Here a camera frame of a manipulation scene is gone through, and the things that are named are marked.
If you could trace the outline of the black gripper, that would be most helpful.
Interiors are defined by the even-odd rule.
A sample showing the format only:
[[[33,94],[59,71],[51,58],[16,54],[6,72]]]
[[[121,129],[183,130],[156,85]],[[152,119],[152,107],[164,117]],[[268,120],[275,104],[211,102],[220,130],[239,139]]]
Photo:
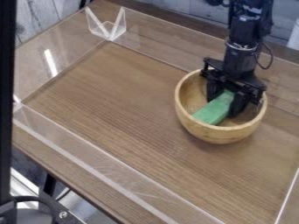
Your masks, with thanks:
[[[207,101],[211,102],[217,98],[224,90],[235,93],[228,107],[228,117],[236,117],[245,110],[249,103],[255,105],[260,103],[263,93],[267,91],[267,85],[253,73],[233,78],[224,72],[224,62],[219,59],[205,57],[203,63],[200,76],[207,80]]]

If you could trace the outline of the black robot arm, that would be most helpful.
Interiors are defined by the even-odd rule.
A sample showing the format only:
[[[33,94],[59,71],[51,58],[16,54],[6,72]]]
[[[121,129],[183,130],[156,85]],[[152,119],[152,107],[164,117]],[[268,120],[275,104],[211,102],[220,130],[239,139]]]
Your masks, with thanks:
[[[228,90],[232,102],[228,104],[228,117],[237,116],[248,104],[259,104],[267,85],[256,77],[256,67],[267,70],[259,63],[264,37],[271,33],[273,20],[273,0],[205,0],[209,5],[228,8],[228,37],[223,60],[204,58],[200,76],[207,79],[207,101],[215,100]]]

